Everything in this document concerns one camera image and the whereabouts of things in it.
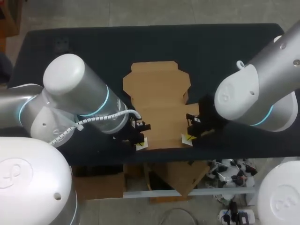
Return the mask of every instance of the table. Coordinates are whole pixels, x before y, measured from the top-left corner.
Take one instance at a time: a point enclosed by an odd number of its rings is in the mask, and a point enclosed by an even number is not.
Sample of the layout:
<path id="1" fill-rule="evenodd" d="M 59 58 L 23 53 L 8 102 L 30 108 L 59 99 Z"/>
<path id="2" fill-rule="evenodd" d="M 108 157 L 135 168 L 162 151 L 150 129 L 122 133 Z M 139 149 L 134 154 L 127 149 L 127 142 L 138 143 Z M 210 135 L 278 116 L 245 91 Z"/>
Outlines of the table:
<path id="1" fill-rule="evenodd" d="M 145 27 L 105 27 L 38 30 L 29 32 L 8 84 L 42 85 L 44 70 L 56 57 L 54 41 L 67 38 L 79 55 L 130 106 L 122 78 L 134 62 L 170 61 L 189 73 L 190 103 L 196 103 L 237 71 L 236 61 L 248 62 L 273 38 L 284 32 L 277 24 L 205 24 Z M 300 119 L 284 132 L 273 133 L 229 123 L 222 136 L 207 138 L 194 148 L 145 150 L 111 142 L 87 125 L 59 147 L 70 165 L 269 158 L 300 156 Z M 1 136 L 28 136 L 22 128 L 0 130 Z"/>

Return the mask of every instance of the cardboard box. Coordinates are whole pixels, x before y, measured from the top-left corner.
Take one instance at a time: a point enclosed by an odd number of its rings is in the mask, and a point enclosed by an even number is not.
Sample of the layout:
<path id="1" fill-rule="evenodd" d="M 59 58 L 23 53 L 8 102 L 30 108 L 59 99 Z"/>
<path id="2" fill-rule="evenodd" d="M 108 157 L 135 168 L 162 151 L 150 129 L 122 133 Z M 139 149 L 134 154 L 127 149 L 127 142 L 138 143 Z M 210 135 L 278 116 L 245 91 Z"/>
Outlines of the cardboard box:
<path id="1" fill-rule="evenodd" d="M 123 78 L 123 89 L 143 121 L 151 124 L 145 131 L 148 150 L 182 147 L 181 134 L 187 133 L 186 114 L 199 114 L 198 104 L 186 105 L 189 75 L 177 63 L 134 63 Z"/>
<path id="2" fill-rule="evenodd" d="M 101 198 L 122 198 L 124 193 L 124 173 L 109 175 L 86 174 L 86 167 L 73 166 L 73 185 L 80 201 Z"/>
<path id="3" fill-rule="evenodd" d="M 144 167 L 144 175 L 145 175 L 145 180 L 146 180 L 146 184 L 147 184 L 148 190 L 152 191 L 151 185 L 153 185 L 153 183 L 151 183 L 150 174 L 152 174 L 153 171 L 149 168 L 148 163 L 144 163 L 143 167 Z M 187 200 L 190 200 L 191 198 L 192 198 L 191 196 L 150 197 L 149 198 L 149 202 L 150 203 L 154 203 L 154 204 L 156 204 L 156 203 L 170 203 L 170 202 L 187 201 Z"/>
<path id="4" fill-rule="evenodd" d="M 187 196 L 210 167 L 204 161 L 193 161 L 153 163 L 150 169 L 182 196 Z"/>
<path id="5" fill-rule="evenodd" d="M 5 37 L 18 35 L 23 0 L 0 0 L 0 30 Z"/>

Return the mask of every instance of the wire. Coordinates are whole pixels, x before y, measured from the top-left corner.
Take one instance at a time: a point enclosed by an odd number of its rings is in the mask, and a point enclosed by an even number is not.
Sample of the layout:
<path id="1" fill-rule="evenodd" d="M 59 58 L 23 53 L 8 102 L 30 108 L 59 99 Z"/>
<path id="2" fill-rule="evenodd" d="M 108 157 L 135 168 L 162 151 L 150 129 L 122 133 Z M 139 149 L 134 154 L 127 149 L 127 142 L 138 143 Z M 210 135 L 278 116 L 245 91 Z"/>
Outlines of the wire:
<path id="1" fill-rule="evenodd" d="M 137 119 L 141 119 L 142 117 L 140 116 L 140 114 L 132 109 L 127 109 L 112 115 L 108 115 L 108 116 L 96 116 L 96 117 L 90 117 L 84 120 L 81 120 L 77 123 L 74 124 L 74 126 L 69 127 L 68 129 L 66 129 L 62 134 L 60 134 L 58 137 L 56 137 L 54 140 L 50 141 L 49 144 L 50 145 L 54 145 L 57 142 L 61 141 L 67 134 L 69 134 L 72 130 L 78 128 L 79 130 L 83 129 L 83 124 L 86 123 L 90 123 L 90 122 L 94 122 L 94 121 L 104 121 L 104 120 L 111 120 L 111 119 L 115 119 L 119 116 L 122 116 L 124 114 L 129 114 L 129 113 L 133 113 Z"/>
<path id="2" fill-rule="evenodd" d="M 180 211 L 186 212 L 192 218 L 192 220 L 194 222 L 194 225 L 198 225 L 198 222 L 197 222 L 196 218 L 189 211 L 187 211 L 185 209 L 182 209 L 182 208 L 173 208 L 173 209 L 167 210 L 163 214 L 162 219 L 160 220 L 160 222 L 157 225 L 162 225 L 165 222 L 165 220 L 169 217 L 171 212 L 173 212 L 174 210 L 180 210 Z"/>
<path id="3" fill-rule="evenodd" d="M 230 209 L 228 209 L 227 212 L 221 217 L 221 219 L 220 219 L 220 223 L 221 223 L 221 224 L 223 224 L 223 223 L 222 223 L 222 219 L 223 219 L 223 217 L 229 212 L 229 210 L 230 210 Z"/>

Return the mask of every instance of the gray floor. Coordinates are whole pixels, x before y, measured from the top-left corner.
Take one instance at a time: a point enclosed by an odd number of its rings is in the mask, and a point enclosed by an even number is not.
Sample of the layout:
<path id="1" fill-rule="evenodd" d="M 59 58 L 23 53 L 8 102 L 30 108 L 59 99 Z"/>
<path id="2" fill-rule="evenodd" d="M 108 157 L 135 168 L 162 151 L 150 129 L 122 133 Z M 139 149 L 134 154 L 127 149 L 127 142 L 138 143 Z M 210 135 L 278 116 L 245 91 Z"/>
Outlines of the gray floor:
<path id="1" fill-rule="evenodd" d="M 15 63 L 29 30 L 194 23 L 278 23 L 287 30 L 300 19 L 299 8 L 299 0 L 29 0 L 24 3 L 20 35 L 7 39 L 7 55 Z M 174 207 L 205 221 L 199 225 L 219 224 L 221 205 L 212 196 L 199 196 L 155 205 L 147 199 L 88 201 L 82 206 L 82 225 L 156 225 Z M 192 221 L 174 213 L 165 224 Z"/>
<path id="2" fill-rule="evenodd" d="M 29 30 L 194 23 L 278 23 L 287 30 L 299 8 L 298 0 L 29 0 L 7 55 L 15 63 Z"/>

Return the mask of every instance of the blue light ring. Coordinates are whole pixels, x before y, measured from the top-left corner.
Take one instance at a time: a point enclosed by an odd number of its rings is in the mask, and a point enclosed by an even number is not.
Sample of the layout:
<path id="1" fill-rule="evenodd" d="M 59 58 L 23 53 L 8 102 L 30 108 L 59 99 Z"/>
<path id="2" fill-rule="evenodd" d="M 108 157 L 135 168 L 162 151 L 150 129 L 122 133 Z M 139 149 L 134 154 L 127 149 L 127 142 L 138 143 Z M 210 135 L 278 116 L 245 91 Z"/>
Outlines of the blue light ring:
<path id="1" fill-rule="evenodd" d="M 86 115 L 79 115 L 79 116 L 89 117 L 89 116 L 95 115 L 105 106 L 105 104 L 107 103 L 108 97 L 109 97 L 109 89 L 108 89 L 108 86 L 106 86 L 106 87 L 107 87 L 107 95 L 106 95 L 106 99 L 105 99 L 104 103 L 95 112 L 92 112 L 92 113 L 86 114 Z"/>
<path id="2" fill-rule="evenodd" d="M 26 106 L 32 99 L 34 99 L 36 96 L 38 96 L 38 95 L 32 96 L 31 98 L 29 98 L 29 99 L 22 105 L 22 107 L 21 107 L 21 109 L 20 109 L 20 111 L 19 111 L 19 122 L 20 122 L 21 125 L 22 125 L 22 123 L 21 123 L 21 113 L 22 113 L 22 111 L 24 110 L 25 106 Z"/>
<path id="3" fill-rule="evenodd" d="M 253 124 L 253 125 L 251 125 L 251 126 L 253 126 L 253 127 L 254 127 L 254 126 L 258 126 L 258 125 L 262 124 L 263 122 L 265 122 L 265 120 L 270 116 L 270 114 L 271 114 L 273 108 L 274 108 L 274 105 L 271 106 L 271 108 L 270 108 L 268 114 L 267 114 L 260 122 L 258 122 L 258 123 L 256 123 L 256 124 Z"/>

